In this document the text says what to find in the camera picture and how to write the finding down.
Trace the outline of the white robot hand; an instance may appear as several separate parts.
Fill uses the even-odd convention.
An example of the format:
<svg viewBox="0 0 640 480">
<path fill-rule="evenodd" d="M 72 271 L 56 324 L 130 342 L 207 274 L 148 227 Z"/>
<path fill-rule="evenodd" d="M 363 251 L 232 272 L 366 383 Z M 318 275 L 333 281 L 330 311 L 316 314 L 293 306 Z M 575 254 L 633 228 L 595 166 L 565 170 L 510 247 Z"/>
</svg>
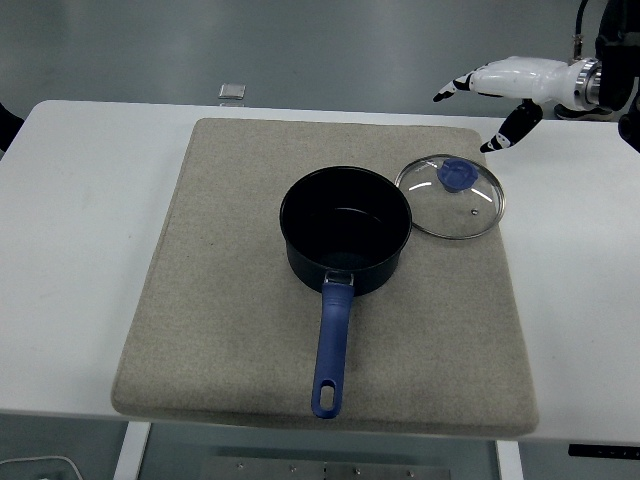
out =
<svg viewBox="0 0 640 480">
<path fill-rule="evenodd" d="M 480 147 L 483 153 L 511 148 L 542 120 L 543 105 L 554 101 L 576 110 L 581 104 L 580 79 L 585 63 L 512 56 L 490 62 L 451 80 L 433 97 L 440 102 L 458 92 L 518 99 L 497 133 Z"/>
</svg>

